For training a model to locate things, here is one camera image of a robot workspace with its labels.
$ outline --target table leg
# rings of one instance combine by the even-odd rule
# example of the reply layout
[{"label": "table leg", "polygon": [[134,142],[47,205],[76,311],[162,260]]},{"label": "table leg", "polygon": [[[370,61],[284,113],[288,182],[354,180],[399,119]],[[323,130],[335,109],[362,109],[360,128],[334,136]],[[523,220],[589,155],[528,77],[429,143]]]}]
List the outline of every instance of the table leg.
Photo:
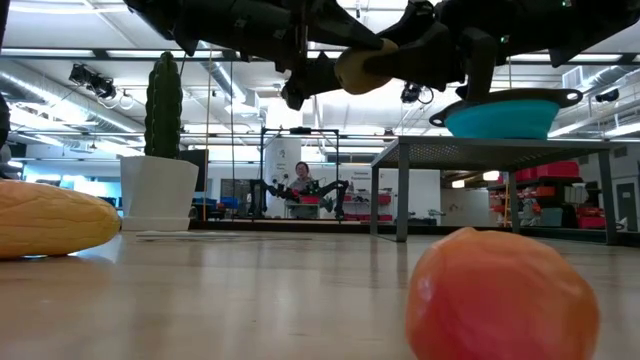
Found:
[{"label": "table leg", "polygon": [[370,229],[371,235],[378,235],[378,189],[380,188],[380,168],[374,166],[371,168],[371,206],[370,211]]},{"label": "table leg", "polygon": [[399,144],[398,216],[396,241],[406,242],[409,236],[409,144]]},{"label": "table leg", "polygon": [[611,163],[608,151],[598,153],[598,163],[600,164],[600,185],[602,189],[602,205],[604,206],[607,245],[618,245],[618,237],[616,234],[616,213],[613,205]]},{"label": "table leg", "polygon": [[516,173],[509,173],[509,205],[511,212],[511,229],[514,234],[520,233],[520,218],[518,216],[518,187],[516,186]]}]

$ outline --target cactus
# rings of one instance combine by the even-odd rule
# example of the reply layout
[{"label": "cactus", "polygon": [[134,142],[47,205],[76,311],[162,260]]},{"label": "cactus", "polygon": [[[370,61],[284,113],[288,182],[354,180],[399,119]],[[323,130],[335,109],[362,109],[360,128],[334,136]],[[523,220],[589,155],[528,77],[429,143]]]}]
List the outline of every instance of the cactus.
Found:
[{"label": "cactus", "polygon": [[145,155],[168,159],[178,158],[182,86],[178,64],[173,60],[170,52],[163,53],[149,73],[145,107],[147,110],[147,116],[144,119]]}]

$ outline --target yellow object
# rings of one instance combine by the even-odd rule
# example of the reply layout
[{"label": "yellow object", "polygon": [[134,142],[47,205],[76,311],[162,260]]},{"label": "yellow object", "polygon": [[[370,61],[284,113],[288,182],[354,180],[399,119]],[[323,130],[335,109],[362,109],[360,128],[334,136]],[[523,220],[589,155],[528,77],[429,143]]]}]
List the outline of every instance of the yellow object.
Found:
[{"label": "yellow object", "polygon": [[0,259],[66,255],[102,245],[119,229],[116,209],[102,199],[0,180]]},{"label": "yellow object", "polygon": [[352,95],[360,95],[375,90],[391,81],[390,77],[378,76],[364,71],[364,61],[368,58],[385,55],[398,50],[398,45],[388,39],[382,39],[382,49],[354,50],[348,49],[340,55],[334,72],[342,88]]}]

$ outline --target white pot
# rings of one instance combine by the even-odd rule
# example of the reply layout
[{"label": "white pot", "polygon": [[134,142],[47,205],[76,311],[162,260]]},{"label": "white pot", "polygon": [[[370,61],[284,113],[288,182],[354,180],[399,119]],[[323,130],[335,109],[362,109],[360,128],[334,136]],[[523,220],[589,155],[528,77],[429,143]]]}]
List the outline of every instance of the white pot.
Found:
[{"label": "white pot", "polygon": [[198,167],[154,156],[120,160],[124,231],[185,231]]}]

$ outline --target potted cactus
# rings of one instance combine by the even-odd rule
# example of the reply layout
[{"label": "potted cactus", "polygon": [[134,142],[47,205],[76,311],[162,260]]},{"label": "potted cactus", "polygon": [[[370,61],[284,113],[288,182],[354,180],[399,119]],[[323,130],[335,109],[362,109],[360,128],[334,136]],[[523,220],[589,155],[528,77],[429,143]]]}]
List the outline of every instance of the potted cactus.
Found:
[{"label": "potted cactus", "polygon": [[178,160],[182,86],[170,52],[149,74],[145,155],[123,158],[123,230],[182,231],[189,227],[198,167]]}]

